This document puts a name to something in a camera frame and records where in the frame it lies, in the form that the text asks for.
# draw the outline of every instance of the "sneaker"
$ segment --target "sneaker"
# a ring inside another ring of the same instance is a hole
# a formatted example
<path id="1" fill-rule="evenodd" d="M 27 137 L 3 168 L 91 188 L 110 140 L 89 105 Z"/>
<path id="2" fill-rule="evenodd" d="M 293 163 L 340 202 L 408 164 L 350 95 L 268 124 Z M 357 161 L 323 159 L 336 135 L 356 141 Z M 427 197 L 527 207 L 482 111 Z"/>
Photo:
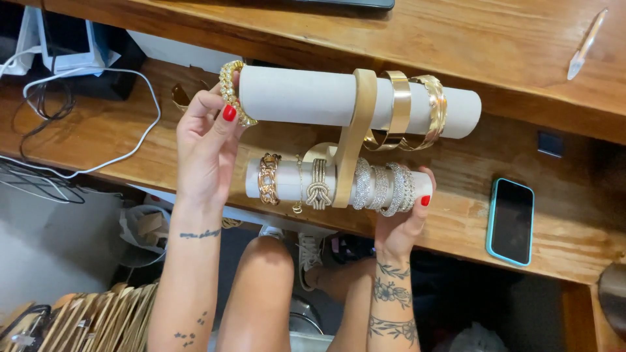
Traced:
<path id="1" fill-rule="evenodd" d="M 298 234 L 298 241 L 300 244 L 299 254 L 299 272 L 300 272 L 300 284 L 305 291 L 313 291 L 313 287 L 307 285 L 304 281 L 304 273 L 309 271 L 312 267 L 322 265 L 322 250 L 320 249 L 320 237 L 310 236 L 307 234 Z"/>
<path id="2" fill-rule="evenodd" d="M 263 225 L 263 227 L 261 227 L 261 231 L 259 231 L 259 237 L 261 236 L 271 236 L 280 241 L 285 239 L 285 234 L 282 232 L 282 229 L 268 225 Z"/>

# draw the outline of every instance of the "red nail polish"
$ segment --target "red nail polish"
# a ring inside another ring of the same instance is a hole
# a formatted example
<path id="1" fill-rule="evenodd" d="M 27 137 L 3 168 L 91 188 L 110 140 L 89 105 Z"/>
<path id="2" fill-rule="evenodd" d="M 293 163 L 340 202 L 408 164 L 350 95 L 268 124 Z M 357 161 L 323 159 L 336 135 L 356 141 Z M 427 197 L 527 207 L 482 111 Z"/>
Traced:
<path id="1" fill-rule="evenodd" d="M 224 117 L 224 120 L 231 122 L 235 119 L 235 116 L 237 116 L 237 109 L 235 109 L 232 105 L 226 105 L 222 116 Z"/>
<path id="2" fill-rule="evenodd" d="M 422 197 L 420 203 L 422 204 L 422 206 L 427 207 L 430 203 L 430 195 L 425 195 L 424 197 Z"/>

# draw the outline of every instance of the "white cylinder bar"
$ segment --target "white cylinder bar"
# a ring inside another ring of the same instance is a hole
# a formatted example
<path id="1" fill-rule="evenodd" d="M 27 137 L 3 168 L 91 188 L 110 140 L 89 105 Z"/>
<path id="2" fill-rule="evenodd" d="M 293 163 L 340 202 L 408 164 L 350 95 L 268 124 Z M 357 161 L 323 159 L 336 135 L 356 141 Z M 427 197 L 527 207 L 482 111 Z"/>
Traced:
<path id="1" fill-rule="evenodd" d="M 302 200 L 307 199 L 307 187 L 311 184 L 312 175 L 311 170 L 313 163 L 302 163 Z M 245 193 L 250 198 L 259 198 L 259 171 L 260 165 L 258 159 L 253 159 L 248 163 L 248 169 L 245 175 Z M 334 165 L 326 167 L 326 184 L 331 189 L 331 199 L 335 194 L 335 173 L 336 169 Z M 424 195 L 433 194 L 433 184 L 430 177 L 423 172 L 412 171 L 413 178 L 415 179 L 415 194 L 418 199 Z M 374 200 L 374 185 L 375 178 L 374 172 L 372 172 L 369 187 L 369 197 L 366 204 L 370 204 Z M 387 170 L 387 177 L 389 179 L 389 188 L 387 189 L 387 199 L 383 207 L 391 204 L 393 198 L 393 172 Z M 300 172 L 295 161 L 281 161 L 276 171 L 276 192 L 280 200 L 296 201 L 300 200 Z M 348 204 L 352 204 L 354 197 L 356 196 L 356 177 L 352 183 L 352 190 L 350 192 L 350 201 Z"/>
<path id="2" fill-rule="evenodd" d="M 406 133 L 425 135 L 430 126 L 428 92 L 411 86 L 411 122 Z M 356 98 L 354 75 L 317 71 L 244 66 L 239 79 L 239 100 L 245 112 L 262 121 L 348 126 Z M 448 116 L 442 137 L 463 138 L 478 123 L 481 102 L 469 90 L 443 88 Z M 376 109 L 370 128 L 385 129 L 391 119 L 393 88 L 378 78 Z"/>

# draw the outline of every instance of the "forearm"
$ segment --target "forearm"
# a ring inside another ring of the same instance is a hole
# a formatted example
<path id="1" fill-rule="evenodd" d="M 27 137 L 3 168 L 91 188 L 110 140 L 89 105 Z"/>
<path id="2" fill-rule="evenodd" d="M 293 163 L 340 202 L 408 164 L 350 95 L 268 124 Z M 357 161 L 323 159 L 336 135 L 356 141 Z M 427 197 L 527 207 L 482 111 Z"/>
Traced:
<path id="1" fill-rule="evenodd" d="M 407 260 L 377 257 L 367 336 L 369 352 L 418 352 L 411 268 Z"/>
<path id="2" fill-rule="evenodd" d="M 217 302 L 222 207 L 177 202 L 148 335 L 149 352 L 206 351 Z"/>

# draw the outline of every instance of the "leg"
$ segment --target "leg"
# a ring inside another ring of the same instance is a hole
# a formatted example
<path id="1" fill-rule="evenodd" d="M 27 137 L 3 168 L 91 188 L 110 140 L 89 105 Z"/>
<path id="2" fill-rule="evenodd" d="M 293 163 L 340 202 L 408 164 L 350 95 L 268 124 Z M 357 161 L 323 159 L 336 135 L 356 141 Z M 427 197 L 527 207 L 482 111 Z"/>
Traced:
<path id="1" fill-rule="evenodd" d="M 271 236 L 250 241 L 239 261 L 216 351 L 288 352 L 294 262 Z"/>
<path id="2" fill-rule="evenodd" d="M 369 305 L 374 287 L 376 259 L 363 259 L 337 269 L 316 266 L 304 276 L 307 284 L 344 304 L 341 326 L 327 352 L 365 351 Z"/>

